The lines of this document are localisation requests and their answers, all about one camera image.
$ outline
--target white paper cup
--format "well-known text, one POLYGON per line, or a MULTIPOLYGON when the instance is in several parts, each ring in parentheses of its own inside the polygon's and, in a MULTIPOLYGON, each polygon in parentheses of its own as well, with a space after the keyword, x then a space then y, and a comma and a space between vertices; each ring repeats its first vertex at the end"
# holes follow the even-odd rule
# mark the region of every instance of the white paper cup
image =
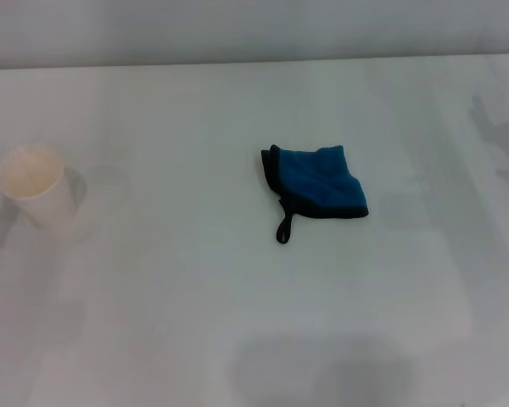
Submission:
POLYGON ((0 164, 0 189, 40 226, 66 226, 76 214, 64 162, 51 148, 9 152, 0 164))

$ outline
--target black trim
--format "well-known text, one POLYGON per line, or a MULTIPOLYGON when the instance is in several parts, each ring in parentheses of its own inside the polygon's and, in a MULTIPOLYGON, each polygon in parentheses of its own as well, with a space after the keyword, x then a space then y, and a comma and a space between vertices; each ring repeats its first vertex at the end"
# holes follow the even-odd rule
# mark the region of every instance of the black trim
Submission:
POLYGON ((279 203, 281 204, 285 218, 277 229, 277 241, 281 244, 288 242, 292 227, 292 217, 294 214, 302 215, 313 219, 354 219, 363 218, 369 214, 365 206, 354 206, 348 208, 328 208, 302 197, 296 193, 290 192, 279 179, 279 154, 281 149, 275 144, 269 150, 262 150, 262 164, 264 165, 264 175, 266 181, 273 192, 281 195, 279 203))

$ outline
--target table surface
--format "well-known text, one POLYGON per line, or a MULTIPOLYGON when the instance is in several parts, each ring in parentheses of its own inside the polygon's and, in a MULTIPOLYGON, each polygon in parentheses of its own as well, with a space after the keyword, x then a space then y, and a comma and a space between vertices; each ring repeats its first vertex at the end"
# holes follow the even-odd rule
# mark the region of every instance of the table surface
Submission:
POLYGON ((509 407, 509 56, 0 71, 67 231, 0 199, 0 407, 509 407), (343 144, 361 220, 260 150, 343 144))

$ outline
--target blue cloth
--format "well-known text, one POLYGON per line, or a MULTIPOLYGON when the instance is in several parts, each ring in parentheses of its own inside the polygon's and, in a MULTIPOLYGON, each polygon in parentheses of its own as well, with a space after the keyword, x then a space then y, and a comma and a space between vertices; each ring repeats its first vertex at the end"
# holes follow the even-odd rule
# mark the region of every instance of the blue cloth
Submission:
POLYGON ((343 146, 314 153, 281 150, 279 179, 287 190, 326 208, 367 208, 361 184, 347 168, 343 146))

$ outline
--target folded towel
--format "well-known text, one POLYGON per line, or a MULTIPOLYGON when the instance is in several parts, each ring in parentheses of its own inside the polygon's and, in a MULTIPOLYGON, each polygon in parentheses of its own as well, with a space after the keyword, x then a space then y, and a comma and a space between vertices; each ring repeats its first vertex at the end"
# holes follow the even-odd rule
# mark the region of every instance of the folded towel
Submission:
POLYGON ((285 211, 277 229, 281 244, 290 238, 294 214, 316 219, 367 216, 366 197, 349 173, 343 146, 308 153, 273 145, 261 154, 268 185, 281 196, 279 203, 285 211))

